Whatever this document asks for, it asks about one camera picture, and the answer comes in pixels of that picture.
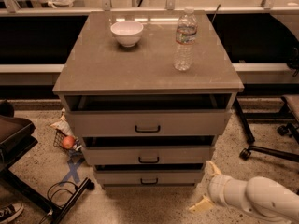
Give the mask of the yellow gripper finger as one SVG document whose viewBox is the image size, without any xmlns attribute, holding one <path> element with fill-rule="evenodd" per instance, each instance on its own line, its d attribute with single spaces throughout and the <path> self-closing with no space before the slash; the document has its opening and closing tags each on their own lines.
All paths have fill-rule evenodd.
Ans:
<svg viewBox="0 0 299 224">
<path fill-rule="evenodd" d="M 189 208 L 189 211 L 191 213 L 205 212 L 212 209 L 214 206 L 215 204 L 206 195 L 204 195 L 199 203 L 196 203 Z"/>
<path fill-rule="evenodd" d="M 211 168 L 211 175 L 212 176 L 221 175 L 221 170 L 219 169 L 219 167 L 213 161 L 207 161 L 206 163 Z"/>
</svg>

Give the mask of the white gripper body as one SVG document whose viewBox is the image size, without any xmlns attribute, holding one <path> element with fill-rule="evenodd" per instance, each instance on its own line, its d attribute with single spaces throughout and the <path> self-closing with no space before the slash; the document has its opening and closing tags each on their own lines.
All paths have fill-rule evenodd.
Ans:
<svg viewBox="0 0 299 224">
<path fill-rule="evenodd" d="M 208 194 L 211 200 L 220 206 L 239 206 L 239 181 L 228 175 L 215 175 L 209 185 Z"/>
</svg>

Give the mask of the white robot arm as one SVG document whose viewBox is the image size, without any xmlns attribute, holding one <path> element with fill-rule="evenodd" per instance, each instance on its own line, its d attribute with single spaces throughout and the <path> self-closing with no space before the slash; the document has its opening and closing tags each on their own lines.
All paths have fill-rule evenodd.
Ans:
<svg viewBox="0 0 299 224">
<path fill-rule="evenodd" d="M 213 161 L 207 161 L 211 179 L 191 213 L 205 212 L 214 206 L 234 207 L 268 224 L 299 224 L 299 196 L 278 182 L 256 176 L 248 181 L 224 175 Z"/>
</svg>

